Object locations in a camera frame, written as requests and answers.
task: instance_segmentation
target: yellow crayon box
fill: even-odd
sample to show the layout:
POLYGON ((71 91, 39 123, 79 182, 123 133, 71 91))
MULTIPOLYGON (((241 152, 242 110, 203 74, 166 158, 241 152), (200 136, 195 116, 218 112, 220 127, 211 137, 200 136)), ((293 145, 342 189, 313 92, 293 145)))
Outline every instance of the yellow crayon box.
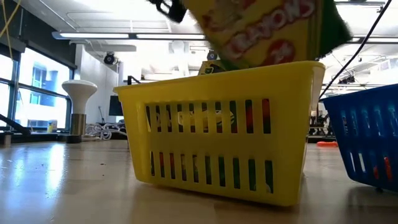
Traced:
POLYGON ((333 0, 183 0, 228 70, 315 60, 350 40, 333 0))

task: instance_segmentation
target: fluorescent light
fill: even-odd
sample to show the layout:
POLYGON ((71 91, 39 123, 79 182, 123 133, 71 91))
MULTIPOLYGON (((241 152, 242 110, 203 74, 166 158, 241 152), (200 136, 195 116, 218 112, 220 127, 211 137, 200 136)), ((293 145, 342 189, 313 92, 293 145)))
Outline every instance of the fluorescent light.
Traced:
POLYGON ((100 33, 61 33, 64 38, 76 39, 128 39, 129 34, 100 34, 100 33))
POLYGON ((203 51, 209 50, 209 48, 205 47, 205 46, 190 46, 189 49, 190 50, 203 50, 203 51))
POLYGON ((204 40, 202 34, 137 34, 138 39, 204 40))
POLYGON ((371 37, 368 39, 369 42, 383 42, 383 43, 397 43, 398 38, 377 38, 371 37))

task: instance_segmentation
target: basket rim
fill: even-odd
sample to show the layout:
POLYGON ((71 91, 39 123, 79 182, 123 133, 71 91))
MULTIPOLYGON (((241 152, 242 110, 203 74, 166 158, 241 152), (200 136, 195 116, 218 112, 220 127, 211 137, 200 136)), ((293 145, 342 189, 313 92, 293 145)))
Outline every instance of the basket rim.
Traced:
MULTIPOLYGON (((263 69, 267 69, 269 67, 286 67, 286 66, 298 66, 298 65, 311 65, 312 67, 319 67, 319 68, 325 69, 325 65, 322 64, 321 62, 301 61, 301 62, 283 63, 283 64, 278 64, 278 65, 269 65, 269 66, 263 66, 263 67, 247 68, 244 70, 263 70, 263 69)), ((230 73, 234 73, 234 72, 242 72, 242 70, 220 72, 220 73, 215 73, 215 74, 210 74, 210 75, 197 75, 194 77, 176 78, 173 80, 164 80, 164 81, 157 81, 157 82, 152 82, 152 83, 141 83, 139 85, 117 86, 117 87, 113 88, 113 92, 119 93, 122 90, 131 89, 131 88, 147 88, 150 86, 159 86, 159 85, 166 85, 166 84, 171 84, 171 83, 190 82, 193 80, 199 80, 201 78, 209 78, 209 76, 213 76, 213 75, 217 75, 217 76, 229 75, 230 73)))

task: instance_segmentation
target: black clip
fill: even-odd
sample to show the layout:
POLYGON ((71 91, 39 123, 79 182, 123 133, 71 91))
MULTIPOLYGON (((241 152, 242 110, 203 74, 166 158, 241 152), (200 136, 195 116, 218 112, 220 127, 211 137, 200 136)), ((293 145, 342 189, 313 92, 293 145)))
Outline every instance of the black clip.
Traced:
POLYGON ((180 0, 169 0, 168 2, 171 1, 171 6, 168 5, 165 0, 149 0, 150 3, 156 5, 156 9, 162 13, 163 15, 167 16, 169 19, 171 19, 174 22, 182 22, 185 13, 187 12, 187 9, 183 4, 180 3, 180 0))

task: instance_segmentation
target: wooden table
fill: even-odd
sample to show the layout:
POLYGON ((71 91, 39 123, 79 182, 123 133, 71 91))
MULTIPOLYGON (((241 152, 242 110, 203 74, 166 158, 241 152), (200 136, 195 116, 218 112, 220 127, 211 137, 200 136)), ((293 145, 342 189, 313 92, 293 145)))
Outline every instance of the wooden table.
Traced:
POLYGON ((397 223, 398 195, 349 180, 337 149, 307 151, 301 204, 278 208, 135 179, 126 141, 0 148, 0 223, 397 223))

